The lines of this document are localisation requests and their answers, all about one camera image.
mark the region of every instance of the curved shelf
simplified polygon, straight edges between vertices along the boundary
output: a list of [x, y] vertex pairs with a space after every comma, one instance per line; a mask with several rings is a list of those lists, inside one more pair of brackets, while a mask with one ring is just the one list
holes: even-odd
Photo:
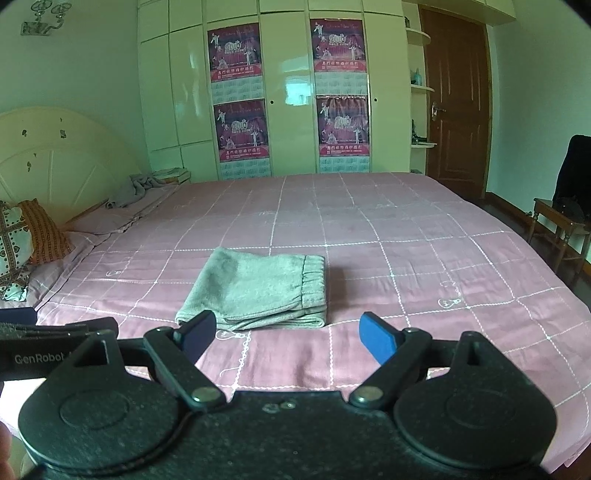
[[413, 93], [427, 93], [427, 92], [434, 92], [435, 90], [431, 87], [425, 87], [423, 85], [410, 85], [410, 89]]
[[424, 47], [425, 45], [429, 45], [431, 43], [431, 37], [429, 37], [429, 35], [427, 35], [425, 32], [415, 30], [414, 28], [407, 28], [406, 30], [408, 43], [411, 45], [419, 45]]
[[436, 146], [436, 143], [419, 143], [418, 145], [411, 145], [410, 148], [433, 148]]

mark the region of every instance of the metal rivet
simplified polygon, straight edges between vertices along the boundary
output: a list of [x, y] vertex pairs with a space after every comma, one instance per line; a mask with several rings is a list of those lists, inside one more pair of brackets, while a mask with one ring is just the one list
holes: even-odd
[[209, 403], [214, 400], [217, 400], [222, 395], [216, 387], [200, 387], [193, 390], [191, 396], [193, 397], [194, 401], [198, 401], [200, 403]]
[[360, 403], [368, 403], [371, 401], [379, 400], [384, 396], [384, 392], [378, 387], [359, 387], [353, 392], [355, 400]]
[[262, 410], [265, 413], [279, 413], [281, 409], [276, 403], [267, 403], [263, 406]]
[[283, 410], [293, 410], [295, 407], [297, 407], [297, 404], [294, 400], [288, 400], [288, 401], [283, 402], [279, 406], [281, 408], [283, 408]]

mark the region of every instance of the pillow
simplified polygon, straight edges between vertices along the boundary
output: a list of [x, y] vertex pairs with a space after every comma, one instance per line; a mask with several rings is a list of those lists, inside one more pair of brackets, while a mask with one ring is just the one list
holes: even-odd
[[43, 265], [63, 259], [72, 251], [70, 242], [49, 217], [37, 199], [19, 203], [33, 236], [31, 265]]
[[30, 269], [25, 264], [33, 254], [33, 236], [19, 207], [2, 207], [0, 215], [0, 297], [27, 298]]
[[92, 249], [109, 238], [109, 235], [89, 235], [88, 233], [66, 232], [72, 252], [63, 260], [32, 268], [24, 301], [1, 301], [0, 309], [33, 307], [36, 310], [45, 305], [70, 278], [74, 269], [84, 260]]

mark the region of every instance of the chair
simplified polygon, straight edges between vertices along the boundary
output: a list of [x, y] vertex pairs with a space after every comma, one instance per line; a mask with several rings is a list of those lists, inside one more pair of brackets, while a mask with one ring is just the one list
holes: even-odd
[[[591, 137], [575, 135], [570, 139], [569, 149], [556, 180], [553, 199], [535, 198], [534, 201], [533, 221], [527, 242], [531, 243], [538, 217], [545, 216], [556, 224], [553, 244], [560, 247], [554, 262], [554, 273], [558, 271], [562, 260], [579, 260], [575, 270], [576, 276], [579, 275], [591, 245]], [[573, 212], [579, 210], [579, 207], [582, 213], [575, 216]], [[569, 240], [573, 235], [585, 237], [581, 254], [564, 258]]]

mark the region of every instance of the folded gray towel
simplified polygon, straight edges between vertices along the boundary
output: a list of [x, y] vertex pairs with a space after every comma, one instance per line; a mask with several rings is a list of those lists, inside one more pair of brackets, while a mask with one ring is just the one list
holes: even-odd
[[320, 328], [326, 324], [324, 257], [262, 257], [216, 248], [176, 321], [211, 310], [226, 330]]

